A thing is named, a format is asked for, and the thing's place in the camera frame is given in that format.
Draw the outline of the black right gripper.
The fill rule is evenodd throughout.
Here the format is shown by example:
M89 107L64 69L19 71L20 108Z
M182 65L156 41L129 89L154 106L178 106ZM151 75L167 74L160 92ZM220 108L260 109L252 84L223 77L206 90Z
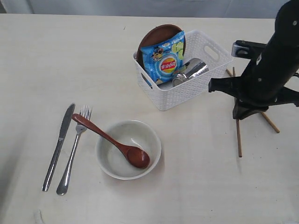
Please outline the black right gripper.
M299 93L285 87L299 69L299 57L263 57L250 61L240 77L211 78L208 91L221 91L236 98L234 119L265 112L270 106L299 106Z

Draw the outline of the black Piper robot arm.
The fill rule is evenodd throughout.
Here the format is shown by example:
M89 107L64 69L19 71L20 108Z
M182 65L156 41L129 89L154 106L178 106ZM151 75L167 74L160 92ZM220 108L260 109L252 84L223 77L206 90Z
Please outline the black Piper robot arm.
M237 40L233 57L249 59L239 77L211 78L209 92L235 98L233 118L242 120L273 105L299 105L299 93L285 84L299 69L299 2L285 3L275 18L275 31L267 44Z

